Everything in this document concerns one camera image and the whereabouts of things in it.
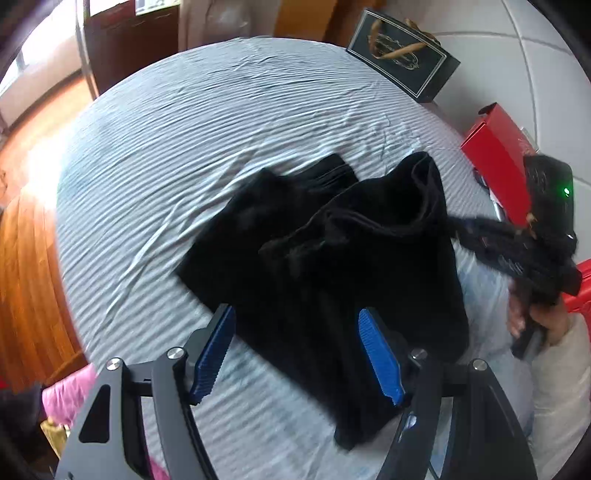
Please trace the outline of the person's right hand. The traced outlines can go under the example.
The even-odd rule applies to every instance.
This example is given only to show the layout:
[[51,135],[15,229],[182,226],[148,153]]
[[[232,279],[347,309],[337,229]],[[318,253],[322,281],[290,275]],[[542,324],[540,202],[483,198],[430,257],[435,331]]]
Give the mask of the person's right hand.
[[517,285],[511,283],[509,287],[507,328],[515,339],[518,339],[525,331],[527,315],[546,329],[547,346],[557,345],[571,328],[571,321],[562,300],[551,306],[533,304],[526,307],[518,296]]

